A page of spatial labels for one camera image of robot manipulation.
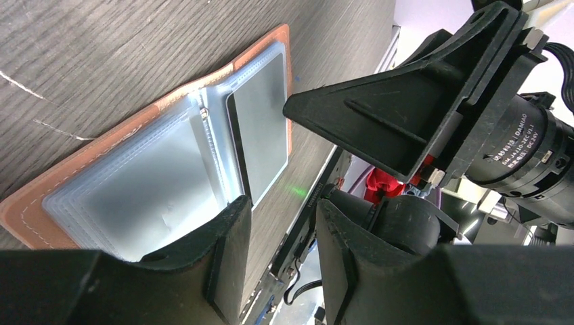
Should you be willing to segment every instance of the white wall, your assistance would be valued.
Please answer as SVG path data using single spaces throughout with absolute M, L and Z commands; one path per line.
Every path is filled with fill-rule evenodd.
M 397 63 L 404 61 L 429 35 L 439 29 L 455 33 L 472 14 L 470 0 L 396 0 L 395 22 L 401 26 Z M 545 28 L 550 41 L 574 49 L 574 9 Z M 530 74 L 520 92 L 548 91 L 556 96 L 554 114 L 564 122 L 574 125 L 574 116 L 560 98 L 562 68 L 552 54 L 546 52 L 548 62 L 539 64 Z

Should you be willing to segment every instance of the open wallet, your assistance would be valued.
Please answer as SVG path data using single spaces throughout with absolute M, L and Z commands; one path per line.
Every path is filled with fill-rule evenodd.
M 0 204 L 0 221 L 30 248 L 138 261 L 239 195 L 255 207 L 288 162 L 291 81 L 282 25 L 19 189 Z

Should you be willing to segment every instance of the white scratch mark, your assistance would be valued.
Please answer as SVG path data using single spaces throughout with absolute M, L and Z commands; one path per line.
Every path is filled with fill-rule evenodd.
M 24 86 L 23 84 L 17 82 L 16 80 L 10 78 L 9 76 L 7 76 L 4 72 L 2 72 L 0 70 L 0 76 L 2 76 L 2 78 L 6 79 L 9 83 L 11 83 L 12 85 L 15 85 L 16 87 L 20 88 L 21 90 L 31 94 L 32 96 L 36 97 L 36 98 L 40 98 L 41 100 L 47 100 L 44 98 L 44 96 L 39 95 L 37 93 L 35 93 L 32 89 Z
M 44 123 L 44 122 L 42 122 L 42 121 L 40 121 L 40 120 L 37 120 L 37 119 L 35 119 L 35 118 L 32 120 L 32 122 L 34 122 L 34 123 L 36 123 L 36 124 L 43 125 L 43 126 L 49 128 L 49 129 L 51 129 L 52 131 L 56 132 L 56 133 L 66 135 L 66 136 L 71 137 L 71 138 L 74 138 L 74 139 L 76 139 L 76 140 L 80 140 L 80 141 L 91 141 L 91 140 L 94 140 L 94 139 L 95 139 L 94 137 L 79 137 L 79 136 L 77 136 L 77 135 L 75 135 L 75 134 L 71 134 L 71 133 L 62 131 L 62 130 L 60 130 L 60 129 L 56 129 L 55 127 L 51 126 L 50 124 Z

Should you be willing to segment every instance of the wooden table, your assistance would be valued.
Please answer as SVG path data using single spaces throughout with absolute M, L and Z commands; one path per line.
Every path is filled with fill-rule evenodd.
M 281 23 L 291 27 L 295 92 L 370 74 L 389 44 L 394 5 L 5 0 L 0 200 L 168 91 L 229 62 Z M 305 199 L 301 192 L 311 187 L 331 147 L 294 127 L 290 163 L 253 215 L 244 297 L 266 270 Z M 0 246 L 23 248 L 6 231 Z

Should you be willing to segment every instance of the brown leather wallet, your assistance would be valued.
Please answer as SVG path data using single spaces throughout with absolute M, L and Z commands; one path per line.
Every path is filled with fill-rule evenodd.
M 98 158 L 150 124 L 171 104 L 192 91 L 213 85 L 228 77 L 276 41 L 285 44 L 286 47 L 287 92 L 288 95 L 291 95 L 289 26 L 284 24 L 259 39 L 223 68 L 170 92 L 20 188 L 0 203 L 0 223 L 2 226 L 30 248 L 78 248 L 72 238 L 42 209 L 42 199 Z

